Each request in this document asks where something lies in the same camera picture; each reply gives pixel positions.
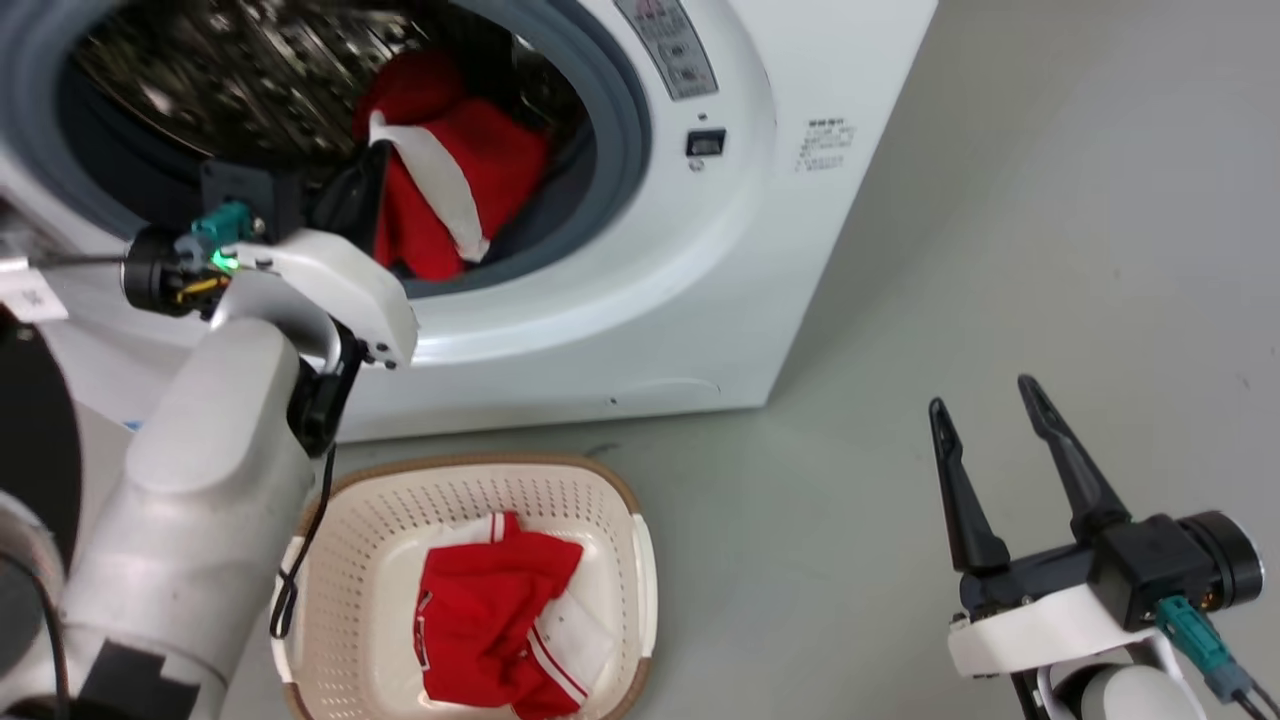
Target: floor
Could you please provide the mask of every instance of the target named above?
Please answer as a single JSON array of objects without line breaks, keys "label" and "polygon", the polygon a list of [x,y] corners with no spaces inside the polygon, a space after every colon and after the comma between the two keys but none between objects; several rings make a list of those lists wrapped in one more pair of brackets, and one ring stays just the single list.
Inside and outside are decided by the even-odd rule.
[{"label": "floor", "polygon": [[[660,574],[641,720],[1019,716],[947,656],[925,407],[1015,555],[1068,542],[1021,372],[1135,515],[1219,507],[1280,556],[1280,9],[1005,5],[943,0],[768,409],[351,446],[339,471],[536,450],[622,474]],[[110,466],[123,432],[86,424]],[[1272,684],[1277,611],[1219,619]],[[225,717],[283,720],[256,638]]]}]

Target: plastic laundry basket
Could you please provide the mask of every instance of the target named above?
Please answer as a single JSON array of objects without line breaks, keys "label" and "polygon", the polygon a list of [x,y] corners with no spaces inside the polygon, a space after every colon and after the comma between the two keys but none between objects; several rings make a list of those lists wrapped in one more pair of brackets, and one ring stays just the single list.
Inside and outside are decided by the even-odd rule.
[{"label": "plastic laundry basket", "polygon": [[[433,701],[411,628],[426,541],[489,512],[584,546],[573,594],[617,639],[572,717],[614,720],[644,689],[658,624],[653,544],[631,489],[571,456],[468,456],[399,462],[334,484],[298,574],[293,628],[274,641],[285,698],[300,720],[509,719],[507,707]],[[315,506],[303,515],[293,561]]]}]

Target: basket rim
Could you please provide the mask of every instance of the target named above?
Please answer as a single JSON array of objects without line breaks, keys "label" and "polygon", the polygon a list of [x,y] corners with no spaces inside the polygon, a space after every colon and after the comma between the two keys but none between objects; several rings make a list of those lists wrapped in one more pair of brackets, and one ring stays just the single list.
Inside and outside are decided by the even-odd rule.
[{"label": "basket rim", "polygon": [[[636,500],[635,493],[631,491],[631,486],[618,477],[617,473],[590,457],[582,455],[559,454],[486,452],[475,455],[440,455],[436,457],[420,457],[417,460],[385,462],[383,465],[375,465],[372,468],[366,468],[364,470],[343,475],[339,480],[334,482],[333,489],[329,492],[329,500],[332,501],[338,497],[338,495],[351,489],[353,486],[369,480],[376,480],[387,475],[398,475],[401,473],[411,473],[413,470],[434,470],[438,468],[458,468],[466,465],[561,465],[580,468],[595,473],[609,483],[614,492],[622,497],[622,502],[626,505],[630,514],[640,514],[640,501]],[[307,507],[302,512],[302,518],[298,521],[298,529],[294,534],[306,533],[319,505],[319,497],[307,503]],[[600,720],[621,720],[622,716],[635,707],[635,703],[639,702],[640,696],[644,693],[644,688],[649,682],[649,670],[652,664],[652,657],[641,657],[639,660],[636,664],[635,678],[631,679],[631,687],[627,688],[627,692],[622,696],[618,705],[609,710],[609,712]],[[289,707],[289,712],[297,720],[315,720],[311,711],[307,708],[306,702],[302,700],[302,689],[298,687],[297,682],[284,683],[283,689],[284,703]]]},{"label": "basket rim", "polygon": [[[329,492],[330,502],[333,498],[338,497],[343,492],[351,489],[353,486],[369,480],[376,480],[387,475],[398,475],[401,473],[412,473],[415,470],[435,470],[439,468],[460,468],[467,465],[561,465],[570,468],[580,468],[582,470],[589,470],[595,473],[622,497],[622,503],[626,505],[627,512],[632,515],[640,514],[640,501],[636,500],[635,493],[631,491],[631,486],[626,483],[617,473],[607,468],[605,465],[591,460],[590,457],[582,455],[557,455],[557,454],[529,454],[529,452],[488,452],[479,455],[440,455],[436,457],[420,457],[417,460],[402,460],[399,462],[385,462],[383,465],[375,465],[372,468],[366,468],[364,470],[356,470],[355,473],[348,473],[340,479],[333,483],[333,489]],[[302,516],[298,519],[297,530],[294,536],[302,536],[307,532],[311,525],[311,519],[315,516],[316,509],[320,506],[320,498],[316,497],[307,503],[306,509],[302,511]]]}]

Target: connector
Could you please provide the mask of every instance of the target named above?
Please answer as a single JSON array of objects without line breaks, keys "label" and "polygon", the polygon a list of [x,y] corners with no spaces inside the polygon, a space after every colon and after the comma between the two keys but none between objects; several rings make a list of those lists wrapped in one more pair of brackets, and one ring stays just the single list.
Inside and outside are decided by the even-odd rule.
[{"label": "connector", "polygon": [[1185,597],[1166,597],[1156,603],[1156,626],[1204,676],[1204,684],[1219,702],[1235,702],[1235,694],[1248,693],[1253,680],[1235,661],[1226,643],[1208,620]]},{"label": "connector", "polygon": [[253,237],[253,213],[243,202],[224,202],[191,223],[191,233],[206,240],[211,250]]}]

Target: white washing machine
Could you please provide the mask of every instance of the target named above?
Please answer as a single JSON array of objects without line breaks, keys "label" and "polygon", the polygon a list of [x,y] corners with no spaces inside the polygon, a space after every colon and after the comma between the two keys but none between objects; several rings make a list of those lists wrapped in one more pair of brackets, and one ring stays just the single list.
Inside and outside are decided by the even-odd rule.
[{"label": "white washing machine", "polygon": [[[143,224],[198,213],[210,150],[156,120],[182,114],[169,99],[137,111],[84,61],[122,5],[0,3],[0,182],[73,251],[119,251]],[[763,405],[936,0],[454,5],[562,73],[591,147],[573,187],[535,200],[513,252],[449,283],[406,281],[412,366],[361,373],[342,439]],[[73,319],[49,334],[73,395],[145,421],[202,324],[132,310],[106,269],[54,283]]]}]

